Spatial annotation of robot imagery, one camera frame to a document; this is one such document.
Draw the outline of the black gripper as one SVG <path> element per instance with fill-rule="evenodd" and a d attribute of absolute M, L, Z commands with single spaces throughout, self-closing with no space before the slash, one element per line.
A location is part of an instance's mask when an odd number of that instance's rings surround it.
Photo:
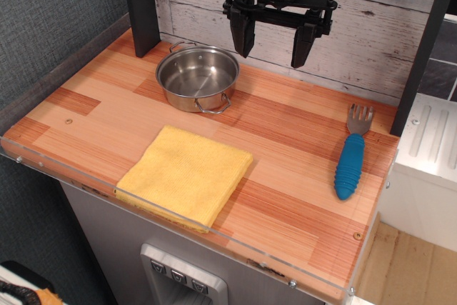
<path fill-rule="evenodd" d="M 246 58 L 255 41 L 255 23 L 296 29 L 291 66 L 302 67 L 314 41 L 330 34 L 334 0 L 225 0 L 224 14 L 230 21 L 233 45 Z"/>

